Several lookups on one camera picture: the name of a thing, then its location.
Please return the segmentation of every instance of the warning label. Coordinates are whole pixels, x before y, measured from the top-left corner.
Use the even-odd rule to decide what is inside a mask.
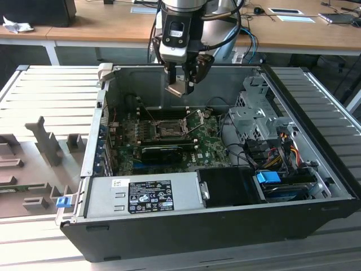
[[[129,183],[129,213],[174,210],[170,180]]]

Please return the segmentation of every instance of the floor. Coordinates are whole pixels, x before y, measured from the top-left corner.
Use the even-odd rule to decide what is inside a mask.
[[[146,49],[102,48],[100,50],[104,59],[103,62],[115,64],[146,63]],[[61,65],[98,65],[101,63],[97,61],[95,50],[91,47],[57,47],[56,51]],[[289,64],[297,67],[309,67],[312,73],[331,92],[336,89],[341,79],[357,59],[357,57],[321,56],[317,60],[314,56],[297,55],[290,63],[291,55],[289,54],[259,54],[258,58],[266,59],[266,63],[278,67],[287,67]],[[0,45],[0,89],[20,64],[50,65],[50,61],[45,48],[41,46]],[[361,61],[358,62],[339,87],[336,93],[338,99],[342,97],[344,91],[351,85],[359,71],[361,71]],[[354,115],[361,120],[361,108]]]

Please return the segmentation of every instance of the wooden desk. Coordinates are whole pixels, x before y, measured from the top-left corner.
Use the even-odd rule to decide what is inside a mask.
[[[287,53],[288,51],[301,50],[305,53],[321,52],[323,54],[351,54],[361,53],[361,29],[351,25],[328,25],[328,23],[318,16],[318,13],[333,13],[333,9],[321,6],[319,0],[253,0],[252,3],[260,4],[266,13],[274,15],[268,10],[273,8],[292,8],[300,10],[305,15],[311,16],[315,23],[297,23],[291,21],[281,21],[276,16],[272,16],[272,21],[268,16],[254,15],[250,21],[252,33],[259,40],[259,51]],[[358,5],[344,1],[333,1],[333,7],[344,12],[340,8],[356,8]],[[253,14],[254,6],[245,7],[242,13]],[[249,40],[239,38],[237,47],[249,46]]]
[[[130,13],[131,3],[76,0],[75,22],[68,28],[53,27],[48,40],[147,43],[154,14]]]
[[[125,47],[146,48],[154,14],[132,14],[131,3],[115,2],[103,5],[103,1],[86,2],[75,0],[77,17],[69,28],[50,28],[35,26],[34,32],[12,34],[0,30],[0,43],[41,45],[48,52],[53,65],[59,65],[55,47]],[[252,0],[261,5],[268,14],[268,7],[294,8],[306,16],[333,10],[320,5],[320,0]],[[357,7],[357,4],[333,1],[340,12],[341,7]],[[254,6],[242,8],[242,13],[253,14]],[[324,55],[359,55],[361,53],[361,29],[351,25],[327,25],[322,18],[312,18],[315,23],[296,23],[281,21],[276,16],[253,16],[250,21],[252,33],[259,40],[259,52],[299,53]],[[242,54],[250,45],[247,36],[240,36],[236,51]]]
[[[0,27],[0,38],[9,39],[24,39],[24,40],[46,40],[46,35],[50,31],[51,27],[35,27],[34,31],[20,32],[15,34],[9,32],[5,27]]]

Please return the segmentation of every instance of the blue latch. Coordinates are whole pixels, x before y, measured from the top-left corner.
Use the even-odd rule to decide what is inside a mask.
[[[281,182],[278,173],[275,171],[262,171],[257,174],[257,179],[259,183]]]
[[[70,208],[72,206],[72,196],[60,196],[56,200],[58,208]]]

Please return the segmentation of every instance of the motherboard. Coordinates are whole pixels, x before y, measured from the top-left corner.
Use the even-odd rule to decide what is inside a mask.
[[[229,167],[217,116],[207,110],[129,113],[118,120],[113,153],[119,176]]]

